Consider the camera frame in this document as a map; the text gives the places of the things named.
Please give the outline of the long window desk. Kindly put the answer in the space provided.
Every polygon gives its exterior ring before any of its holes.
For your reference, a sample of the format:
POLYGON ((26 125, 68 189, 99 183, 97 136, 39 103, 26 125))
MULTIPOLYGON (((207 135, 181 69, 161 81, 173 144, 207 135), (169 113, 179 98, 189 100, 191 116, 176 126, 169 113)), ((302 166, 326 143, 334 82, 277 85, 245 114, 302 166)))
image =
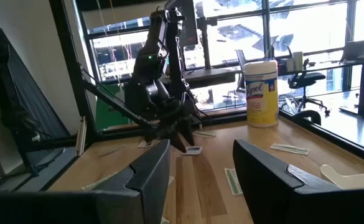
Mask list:
MULTIPOLYGON (((333 70, 338 68, 345 68, 345 67, 354 67, 354 66, 362 66, 361 69, 361 78, 360 78, 360 92, 359 92, 359 99, 358 99, 358 107, 357 110, 344 110, 346 112, 357 114, 359 116, 364 116, 364 60, 356 60, 356 61, 347 61, 347 62, 324 62, 324 63, 316 63, 314 66, 307 66, 306 71, 308 73, 319 72, 322 70, 333 70)), ((291 72, 281 72, 279 74, 280 77, 292 75, 292 77, 298 73, 299 75, 302 73, 301 71, 291 71, 291 72)))

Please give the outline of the green panel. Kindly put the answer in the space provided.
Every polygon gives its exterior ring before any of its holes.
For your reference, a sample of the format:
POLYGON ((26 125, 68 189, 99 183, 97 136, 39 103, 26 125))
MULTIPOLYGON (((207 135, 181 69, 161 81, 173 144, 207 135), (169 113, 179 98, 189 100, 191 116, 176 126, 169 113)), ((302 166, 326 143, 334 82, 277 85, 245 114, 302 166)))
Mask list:
MULTIPOLYGON (((124 101, 124 91, 122 85, 104 84, 104 86, 114 95, 116 95, 121 101, 124 101)), ((107 129, 110 126, 129 124, 129 119, 122 116, 119 111, 115 111, 111 106, 107 105, 100 98, 97 98, 95 124, 97 129, 107 129)))

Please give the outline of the black office chair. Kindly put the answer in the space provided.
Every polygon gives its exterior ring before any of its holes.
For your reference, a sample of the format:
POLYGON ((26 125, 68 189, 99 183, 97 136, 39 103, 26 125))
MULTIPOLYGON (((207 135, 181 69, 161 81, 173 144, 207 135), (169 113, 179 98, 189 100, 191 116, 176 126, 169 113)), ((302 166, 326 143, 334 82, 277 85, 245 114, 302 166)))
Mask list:
POLYGON ((236 54, 238 57, 239 66, 241 68, 241 73, 239 74, 238 85, 237 85, 236 91, 239 93, 245 93, 246 88, 245 88, 244 70, 245 70, 246 59, 245 59, 244 53, 241 49, 236 50, 236 54))
POLYGON ((324 108, 325 115, 328 116, 330 114, 330 110, 328 109, 328 107, 326 107, 324 105, 323 101, 308 98, 306 95, 307 86, 311 86, 311 85, 315 84, 318 80, 326 79, 326 76, 323 75, 322 73, 319 73, 319 72, 308 73, 306 71, 306 67, 308 66, 308 64, 309 64, 309 59, 307 58, 304 60, 302 73, 300 75, 298 73, 296 73, 292 79, 289 78, 287 81, 290 89, 303 88, 304 93, 303 93, 302 98, 298 100, 299 107, 298 107, 297 111, 301 112, 303 109, 305 109, 306 103, 312 103, 312 104, 318 105, 319 108, 324 108))

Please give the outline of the open laptop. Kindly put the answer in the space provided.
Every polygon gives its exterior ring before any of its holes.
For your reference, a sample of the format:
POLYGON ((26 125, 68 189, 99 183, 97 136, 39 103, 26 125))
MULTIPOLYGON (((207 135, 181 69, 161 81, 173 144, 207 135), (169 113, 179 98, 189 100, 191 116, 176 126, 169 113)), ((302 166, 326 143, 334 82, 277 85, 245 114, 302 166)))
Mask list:
POLYGON ((364 56, 364 40, 349 41, 343 48, 340 61, 354 61, 360 56, 364 56))

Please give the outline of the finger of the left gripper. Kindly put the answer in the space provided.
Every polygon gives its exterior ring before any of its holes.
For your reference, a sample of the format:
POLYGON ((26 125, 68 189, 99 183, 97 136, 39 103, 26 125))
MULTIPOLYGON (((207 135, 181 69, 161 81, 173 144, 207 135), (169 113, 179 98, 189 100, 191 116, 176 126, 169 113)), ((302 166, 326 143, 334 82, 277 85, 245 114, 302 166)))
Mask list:
POLYGON ((179 137, 178 132, 171 132, 168 138, 170 139, 171 145, 178 149, 180 152, 187 152, 181 138, 179 137))
POLYGON ((181 135, 185 138, 185 140, 191 145, 195 145, 194 137, 192 134, 192 123, 191 120, 182 120, 181 121, 181 135))

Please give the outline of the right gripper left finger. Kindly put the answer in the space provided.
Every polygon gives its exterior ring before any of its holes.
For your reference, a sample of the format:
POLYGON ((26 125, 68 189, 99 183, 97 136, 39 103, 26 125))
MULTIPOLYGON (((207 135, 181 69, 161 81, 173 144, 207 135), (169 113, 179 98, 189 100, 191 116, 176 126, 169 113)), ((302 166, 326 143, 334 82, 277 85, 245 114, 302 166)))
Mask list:
POLYGON ((0 193, 0 224, 160 224, 169 169, 164 139, 92 190, 0 193))

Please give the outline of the computer monitor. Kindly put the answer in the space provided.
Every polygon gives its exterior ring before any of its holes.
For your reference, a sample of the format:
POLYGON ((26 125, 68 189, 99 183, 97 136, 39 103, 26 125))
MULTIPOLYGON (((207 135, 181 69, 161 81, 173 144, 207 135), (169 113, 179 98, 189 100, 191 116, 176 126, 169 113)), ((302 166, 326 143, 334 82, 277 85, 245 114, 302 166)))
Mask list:
POLYGON ((197 22, 195 18, 195 6, 193 0, 168 0, 165 4, 166 9, 176 7, 185 17, 182 22, 182 30, 179 34, 179 45, 186 47, 198 44, 197 22))

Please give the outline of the dark slatted panel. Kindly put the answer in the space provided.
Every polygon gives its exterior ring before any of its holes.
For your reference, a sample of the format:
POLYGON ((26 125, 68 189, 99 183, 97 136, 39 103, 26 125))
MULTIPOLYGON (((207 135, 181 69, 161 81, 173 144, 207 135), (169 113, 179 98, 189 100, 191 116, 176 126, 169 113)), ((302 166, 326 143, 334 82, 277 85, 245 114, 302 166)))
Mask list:
POLYGON ((1 29, 0 109, 26 172, 38 177, 54 160, 37 165, 29 154, 63 148, 72 137, 1 29))

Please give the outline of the black monitor stand pole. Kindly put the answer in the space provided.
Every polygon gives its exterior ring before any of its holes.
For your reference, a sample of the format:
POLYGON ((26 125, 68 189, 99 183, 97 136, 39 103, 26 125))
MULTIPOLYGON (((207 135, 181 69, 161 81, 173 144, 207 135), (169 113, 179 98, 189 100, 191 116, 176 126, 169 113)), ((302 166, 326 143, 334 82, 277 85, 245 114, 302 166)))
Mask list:
POLYGON ((201 30, 202 34, 202 46, 203 46, 203 56, 205 62, 205 68, 211 69, 210 65, 210 54, 209 54, 209 46, 208 46, 208 26, 217 26, 217 17, 199 17, 197 19, 197 27, 201 30))

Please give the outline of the yellow Lysol wipes canister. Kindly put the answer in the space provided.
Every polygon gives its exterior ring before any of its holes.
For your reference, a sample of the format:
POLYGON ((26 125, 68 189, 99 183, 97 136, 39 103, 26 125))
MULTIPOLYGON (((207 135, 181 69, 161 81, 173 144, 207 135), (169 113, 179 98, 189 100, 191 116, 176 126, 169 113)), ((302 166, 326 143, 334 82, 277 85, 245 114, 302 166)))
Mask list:
POLYGON ((278 64, 275 60, 244 65, 247 122, 256 128, 279 121, 278 64))

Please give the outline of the dark computer desk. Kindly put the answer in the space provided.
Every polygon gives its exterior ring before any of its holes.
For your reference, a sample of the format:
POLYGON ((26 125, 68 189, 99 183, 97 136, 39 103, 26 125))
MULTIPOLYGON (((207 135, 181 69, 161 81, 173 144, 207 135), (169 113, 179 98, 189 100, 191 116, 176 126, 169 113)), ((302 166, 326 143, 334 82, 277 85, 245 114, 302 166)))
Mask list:
POLYGON ((226 68, 196 69, 183 74, 191 89, 233 83, 240 76, 241 70, 226 68))

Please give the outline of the white plastic bin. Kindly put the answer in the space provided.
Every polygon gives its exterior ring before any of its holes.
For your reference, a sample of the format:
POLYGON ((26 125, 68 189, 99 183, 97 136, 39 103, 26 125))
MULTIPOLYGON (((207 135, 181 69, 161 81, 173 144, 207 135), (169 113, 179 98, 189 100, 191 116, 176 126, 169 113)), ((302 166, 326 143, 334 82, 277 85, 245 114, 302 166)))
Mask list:
POLYGON ((320 167, 320 176, 342 189, 363 189, 364 174, 341 175, 332 166, 324 164, 320 167))

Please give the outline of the white blue alcohol pad packet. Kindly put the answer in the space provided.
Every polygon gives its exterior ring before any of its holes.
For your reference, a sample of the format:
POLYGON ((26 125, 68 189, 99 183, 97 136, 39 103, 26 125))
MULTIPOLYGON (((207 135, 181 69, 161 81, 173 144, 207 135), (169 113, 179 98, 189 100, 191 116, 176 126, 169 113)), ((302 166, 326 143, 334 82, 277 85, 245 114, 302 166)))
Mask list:
POLYGON ((202 146, 189 146, 186 147, 186 152, 183 152, 183 155, 195 156, 199 155, 202 152, 202 146))
POLYGON ((142 140, 138 144, 138 148, 151 148, 152 146, 155 146, 159 141, 158 140, 152 140, 150 142, 146 142, 145 140, 142 140))

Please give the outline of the green-striped bandage wrapper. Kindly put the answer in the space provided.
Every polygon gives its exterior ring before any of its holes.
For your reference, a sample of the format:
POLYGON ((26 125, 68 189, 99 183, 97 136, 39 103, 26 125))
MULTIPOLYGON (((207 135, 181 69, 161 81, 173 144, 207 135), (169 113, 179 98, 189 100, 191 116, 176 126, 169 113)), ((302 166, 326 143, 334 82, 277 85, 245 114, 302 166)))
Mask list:
POLYGON ((214 138, 216 136, 216 134, 203 132, 203 131, 195 131, 195 132, 193 132, 193 135, 194 136, 199 136, 199 137, 202 137, 202 138, 209 138, 209 139, 214 138))
POLYGON ((229 188, 231 190, 231 194, 233 196, 242 195, 243 192, 242 192, 240 183, 238 181, 236 170, 225 168, 225 176, 226 176, 226 180, 228 182, 229 188))
POLYGON ((105 155, 107 155, 107 154, 111 154, 111 153, 113 153, 113 152, 116 152, 116 151, 118 151, 118 150, 120 150, 120 149, 124 149, 125 147, 126 147, 126 145, 125 145, 125 144, 122 144, 122 145, 119 145, 119 146, 113 147, 113 148, 111 148, 111 149, 107 149, 107 150, 105 150, 105 151, 97 152, 97 154, 98 154, 99 156, 105 156, 105 155))
POLYGON ((308 156, 310 153, 309 149, 301 148, 301 147, 297 147, 297 146, 285 145, 285 144, 273 144, 270 146, 270 148, 274 149, 274 150, 278 150, 278 151, 289 152, 289 153, 293 153, 293 154, 300 154, 303 156, 308 156))
POLYGON ((103 182, 106 182, 107 180, 109 180, 111 177, 113 177, 114 175, 116 175, 117 172, 114 172, 110 175, 107 175, 106 177, 100 179, 100 180, 97 180, 96 182, 92 183, 92 184, 88 184, 86 186, 83 186, 81 187, 82 190, 84 191, 87 191, 87 190, 92 190, 94 189, 95 187, 99 186, 100 184, 102 184, 103 182))

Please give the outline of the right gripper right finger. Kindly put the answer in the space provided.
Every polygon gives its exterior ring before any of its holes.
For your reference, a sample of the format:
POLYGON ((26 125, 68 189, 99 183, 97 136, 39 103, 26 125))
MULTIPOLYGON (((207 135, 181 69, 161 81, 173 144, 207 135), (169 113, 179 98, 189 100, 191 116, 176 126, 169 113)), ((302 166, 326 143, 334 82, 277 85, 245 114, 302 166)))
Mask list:
POLYGON ((233 160, 254 224, 364 224, 364 188, 342 189, 241 139, 233 160))

